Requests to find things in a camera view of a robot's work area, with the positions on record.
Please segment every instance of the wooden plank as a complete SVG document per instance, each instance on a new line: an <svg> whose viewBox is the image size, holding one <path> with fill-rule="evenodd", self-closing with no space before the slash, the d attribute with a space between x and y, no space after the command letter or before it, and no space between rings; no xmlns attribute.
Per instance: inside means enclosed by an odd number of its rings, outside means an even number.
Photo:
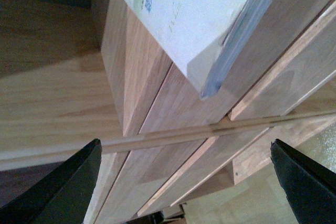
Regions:
<svg viewBox="0 0 336 224"><path fill-rule="evenodd" d="M0 1L0 168L64 161L94 138L120 139L90 10Z"/></svg>
<svg viewBox="0 0 336 224"><path fill-rule="evenodd" d="M172 62L124 0L110 0L102 55L123 134L137 135Z"/></svg>
<svg viewBox="0 0 336 224"><path fill-rule="evenodd" d="M336 75L336 2L232 109L231 119L285 115Z"/></svg>
<svg viewBox="0 0 336 224"><path fill-rule="evenodd" d="M131 219L203 142L131 151L96 223Z"/></svg>
<svg viewBox="0 0 336 224"><path fill-rule="evenodd" d="M98 179L84 218L84 224L95 223L127 155L127 152L122 152L104 154L101 156Z"/></svg>
<svg viewBox="0 0 336 224"><path fill-rule="evenodd" d="M270 129L252 146L233 159L235 185L271 163L271 142L279 138L296 147L336 122L333 120L305 121Z"/></svg>
<svg viewBox="0 0 336 224"><path fill-rule="evenodd" d="M124 0L110 0L101 54L119 122L123 126L128 8Z"/></svg>
<svg viewBox="0 0 336 224"><path fill-rule="evenodd" d="M123 134L137 135L172 61L129 11L127 20Z"/></svg>
<svg viewBox="0 0 336 224"><path fill-rule="evenodd" d="M232 162L222 168L219 172L217 172L214 176L209 178L206 182L201 184L195 190L193 190L190 194L188 194L185 198L181 199L179 204L182 202L187 202L192 199L196 199L208 194L213 194L217 191L224 190L226 188L230 188L234 186L233 181L233 169Z"/></svg>
<svg viewBox="0 0 336 224"><path fill-rule="evenodd" d="M140 133L218 122L277 60L329 0L273 0L219 93L201 101L173 65Z"/></svg>
<svg viewBox="0 0 336 224"><path fill-rule="evenodd" d="M291 115L309 115L318 112L336 111L336 77L294 108Z"/></svg>
<svg viewBox="0 0 336 224"><path fill-rule="evenodd" d="M100 45L103 41L109 2L110 0L92 0L91 2L92 18Z"/></svg>
<svg viewBox="0 0 336 224"><path fill-rule="evenodd" d="M266 130L260 128L250 132L209 138L138 211L138 216L144 216L180 202Z"/></svg>

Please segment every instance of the book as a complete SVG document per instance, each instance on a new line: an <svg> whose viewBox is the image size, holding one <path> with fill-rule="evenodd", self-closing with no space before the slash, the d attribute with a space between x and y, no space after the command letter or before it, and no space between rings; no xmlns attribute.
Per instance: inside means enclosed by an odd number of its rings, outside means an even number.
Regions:
<svg viewBox="0 0 336 224"><path fill-rule="evenodd" d="M220 89L271 0L125 0L202 99Z"/></svg>

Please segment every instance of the wooden floor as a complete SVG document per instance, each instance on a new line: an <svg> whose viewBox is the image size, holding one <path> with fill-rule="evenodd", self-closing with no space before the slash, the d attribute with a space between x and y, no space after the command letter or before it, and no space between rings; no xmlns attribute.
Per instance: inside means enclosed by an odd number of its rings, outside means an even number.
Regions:
<svg viewBox="0 0 336 224"><path fill-rule="evenodd" d="M297 149L336 172L336 124ZM240 184L184 205L187 224L296 224L273 164Z"/></svg>

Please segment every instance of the wooden block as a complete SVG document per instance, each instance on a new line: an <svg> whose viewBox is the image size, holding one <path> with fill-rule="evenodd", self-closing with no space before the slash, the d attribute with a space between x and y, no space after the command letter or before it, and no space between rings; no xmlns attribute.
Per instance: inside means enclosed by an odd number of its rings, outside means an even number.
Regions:
<svg viewBox="0 0 336 224"><path fill-rule="evenodd" d="M234 186L232 162L219 170L214 176L201 184L185 198L180 200L180 203L187 202L208 194L215 193Z"/></svg>
<svg viewBox="0 0 336 224"><path fill-rule="evenodd" d="M333 120L311 120L302 123L277 126L270 129L252 146L233 159L235 185L271 163L271 142L279 138L296 147L336 122Z"/></svg>
<svg viewBox="0 0 336 224"><path fill-rule="evenodd" d="M171 207L166 207L162 209L163 218L170 219L178 215L183 214L183 209L180 205L175 205Z"/></svg>
<svg viewBox="0 0 336 224"><path fill-rule="evenodd" d="M138 216L144 216L180 202L228 164L246 145L258 139L265 130L261 128L219 138L209 138L138 211Z"/></svg>
<svg viewBox="0 0 336 224"><path fill-rule="evenodd" d="M123 134L137 135L172 61L129 10Z"/></svg>
<svg viewBox="0 0 336 224"><path fill-rule="evenodd" d="M110 0L102 55L123 134L137 135L172 62L124 0Z"/></svg>
<svg viewBox="0 0 336 224"><path fill-rule="evenodd" d="M336 111L336 77L294 108L290 115L311 115Z"/></svg>
<svg viewBox="0 0 336 224"><path fill-rule="evenodd" d="M94 138L120 139L90 10L0 1L0 169L64 161Z"/></svg>
<svg viewBox="0 0 336 224"><path fill-rule="evenodd" d="M101 156L96 187L84 218L84 224L94 224L107 195L127 157L127 152L105 154Z"/></svg>
<svg viewBox="0 0 336 224"><path fill-rule="evenodd" d="M232 120L285 115L336 75L336 2L233 108Z"/></svg>
<svg viewBox="0 0 336 224"><path fill-rule="evenodd" d="M172 66L140 133L217 123L330 0L273 0L217 95L201 101Z"/></svg>
<svg viewBox="0 0 336 224"><path fill-rule="evenodd" d="M100 45L103 41L109 2L110 0L92 0L91 3L92 18Z"/></svg>
<svg viewBox="0 0 336 224"><path fill-rule="evenodd" d="M105 71L121 127L124 115L127 10L124 0L110 0L101 45Z"/></svg>
<svg viewBox="0 0 336 224"><path fill-rule="evenodd" d="M131 151L102 207L97 223L131 219L204 140Z"/></svg>

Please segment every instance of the wooden board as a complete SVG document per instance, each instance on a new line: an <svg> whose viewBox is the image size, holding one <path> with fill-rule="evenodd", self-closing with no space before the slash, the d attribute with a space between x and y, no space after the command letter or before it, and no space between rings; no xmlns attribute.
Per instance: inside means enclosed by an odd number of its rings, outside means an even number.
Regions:
<svg viewBox="0 0 336 224"><path fill-rule="evenodd" d="M105 71L121 127L124 115L127 10L124 0L110 0L101 45Z"/></svg>
<svg viewBox="0 0 336 224"><path fill-rule="evenodd" d="M219 93L201 101L173 65L140 133L218 122L277 60L329 0L273 0Z"/></svg>
<svg viewBox="0 0 336 224"><path fill-rule="evenodd" d="M101 156L98 179L84 218L84 224L95 223L127 155L127 152L122 152L104 154Z"/></svg>
<svg viewBox="0 0 336 224"><path fill-rule="evenodd" d="M0 169L64 161L94 138L120 139L90 10L0 1Z"/></svg>
<svg viewBox="0 0 336 224"><path fill-rule="evenodd" d="M172 61L129 10L123 134L137 135Z"/></svg>
<svg viewBox="0 0 336 224"><path fill-rule="evenodd" d="M91 12L94 26L97 31L97 38L101 45L104 36L106 16L110 0L92 0Z"/></svg>
<svg viewBox="0 0 336 224"><path fill-rule="evenodd" d="M271 163L271 142L279 138L296 147L336 122L333 120L306 121L296 124L277 126L270 129L252 146L233 159L235 185Z"/></svg>
<svg viewBox="0 0 336 224"><path fill-rule="evenodd" d="M104 65L123 125L137 135L172 62L124 0L109 0Z"/></svg>
<svg viewBox="0 0 336 224"><path fill-rule="evenodd" d="M131 151L102 207L97 223L131 219L204 140Z"/></svg>
<svg viewBox="0 0 336 224"><path fill-rule="evenodd" d="M336 111L336 77L294 108L290 115L309 115Z"/></svg>
<svg viewBox="0 0 336 224"><path fill-rule="evenodd" d="M232 120L285 115L336 75L336 2L233 108Z"/></svg>
<svg viewBox="0 0 336 224"><path fill-rule="evenodd" d="M232 162L229 162L224 168L219 170L214 176L201 184L185 198L180 200L180 203L187 202L208 194L213 194L234 186Z"/></svg>
<svg viewBox="0 0 336 224"><path fill-rule="evenodd" d="M260 128L250 132L209 138L138 211L138 216L180 202L228 164L246 145L258 139L265 130Z"/></svg>

